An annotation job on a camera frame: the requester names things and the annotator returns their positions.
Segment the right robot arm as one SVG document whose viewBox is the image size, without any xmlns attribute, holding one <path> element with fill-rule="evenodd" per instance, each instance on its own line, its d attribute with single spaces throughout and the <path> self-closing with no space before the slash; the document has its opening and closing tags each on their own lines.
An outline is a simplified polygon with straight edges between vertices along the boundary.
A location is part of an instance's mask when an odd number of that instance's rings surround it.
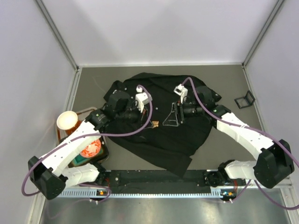
<svg viewBox="0 0 299 224">
<path fill-rule="evenodd" d="M 273 188 L 294 172 L 294 163 L 288 153 L 289 144 L 280 140 L 276 143 L 269 137 L 246 128 L 246 124 L 228 108 L 215 102 L 214 94 L 206 86 L 196 88 L 200 101 L 190 101 L 188 90 L 182 85 L 174 92 L 180 100 L 173 102 L 171 112 L 164 120 L 164 126 L 179 126 L 191 117 L 206 117 L 218 131 L 225 133 L 244 147 L 253 157 L 253 161 L 228 160 L 218 167 L 218 178 L 251 179 L 266 188 Z"/>
</svg>

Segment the black button shirt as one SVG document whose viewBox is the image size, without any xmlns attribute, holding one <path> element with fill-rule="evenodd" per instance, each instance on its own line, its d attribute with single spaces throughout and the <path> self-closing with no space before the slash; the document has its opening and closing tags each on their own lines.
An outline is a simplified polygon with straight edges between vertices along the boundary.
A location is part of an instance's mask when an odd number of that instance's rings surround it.
<svg viewBox="0 0 299 224">
<path fill-rule="evenodd" d="M 179 177 L 185 174 L 192 161 L 191 156 L 204 144 L 212 130 L 212 124 L 205 116 L 188 118 L 184 124 L 177 127 L 162 125 L 171 112 L 171 104 L 179 100 L 174 88 L 186 78 L 186 75 L 171 76 L 143 72 L 123 82 L 114 81 L 104 96 L 104 100 L 107 101 L 115 90 L 121 90 L 133 97 L 137 85 L 146 88 L 153 99 L 151 121 L 158 121 L 159 126 L 148 127 L 128 137 L 110 137 L 110 140 Z"/>
</svg>

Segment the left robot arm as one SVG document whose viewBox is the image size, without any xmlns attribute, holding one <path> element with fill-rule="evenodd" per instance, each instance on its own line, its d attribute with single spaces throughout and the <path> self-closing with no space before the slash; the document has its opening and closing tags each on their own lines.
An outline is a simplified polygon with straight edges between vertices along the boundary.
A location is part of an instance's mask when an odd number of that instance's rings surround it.
<svg viewBox="0 0 299 224">
<path fill-rule="evenodd" d="M 99 169 L 92 164 L 86 164 L 77 168 L 69 168 L 68 164 L 80 154 L 93 141 L 100 137 L 128 137 L 142 131 L 150 120 L 146 120 L 143 126 L 130 133 L 104 133 L 100 129 L 109 123 L 104 118 L 101 110 L 93 111 L 79 125 L 69 137 L 67 137 L 56 148 L 44 156 L 32 157 L 28 161 L 28 173 L 26 174 L 21 192 L 24 196 L 31 196 L 25 192 L 28 179 L 38 188 L 48 200 L 59 196 L 65 188 L 93 182 L 99 175 Z"/>
</svg>

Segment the orange maple leaf brooch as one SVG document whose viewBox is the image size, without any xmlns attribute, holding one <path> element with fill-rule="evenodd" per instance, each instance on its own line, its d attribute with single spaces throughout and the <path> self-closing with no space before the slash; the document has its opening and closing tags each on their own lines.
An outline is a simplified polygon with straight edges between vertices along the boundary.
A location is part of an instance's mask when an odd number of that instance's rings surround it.
<svg viewBox="0 0 299 224">
<path fill-rule="evenodd" d="M 159 127 L 159 121 L 152 121 L 152 128 Z"/>
</svg>

